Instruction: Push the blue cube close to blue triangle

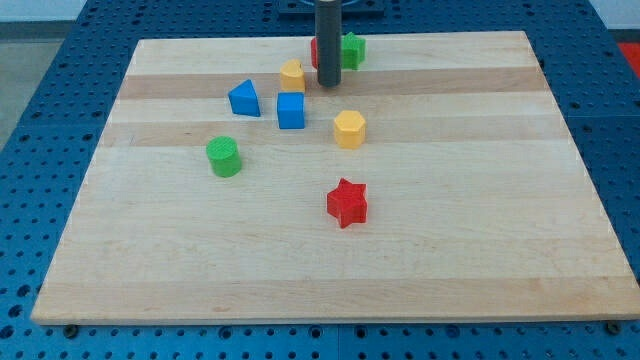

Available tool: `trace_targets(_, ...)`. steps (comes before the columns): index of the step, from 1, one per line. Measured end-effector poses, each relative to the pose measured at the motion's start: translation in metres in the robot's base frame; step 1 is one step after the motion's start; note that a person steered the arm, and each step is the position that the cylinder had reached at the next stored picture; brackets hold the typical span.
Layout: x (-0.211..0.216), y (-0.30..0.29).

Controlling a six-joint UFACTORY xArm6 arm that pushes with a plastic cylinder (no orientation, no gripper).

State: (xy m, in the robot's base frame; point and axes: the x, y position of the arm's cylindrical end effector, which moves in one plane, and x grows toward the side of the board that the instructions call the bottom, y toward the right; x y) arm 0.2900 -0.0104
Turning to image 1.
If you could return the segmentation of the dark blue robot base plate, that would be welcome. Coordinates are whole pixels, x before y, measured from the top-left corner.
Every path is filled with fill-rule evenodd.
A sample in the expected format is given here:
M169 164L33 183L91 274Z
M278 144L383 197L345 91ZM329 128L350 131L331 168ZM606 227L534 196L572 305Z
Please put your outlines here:
M341 0L343 15L382 16L384 0ZM309 17L315 13L314 0L275 0L275 8L280 18Z

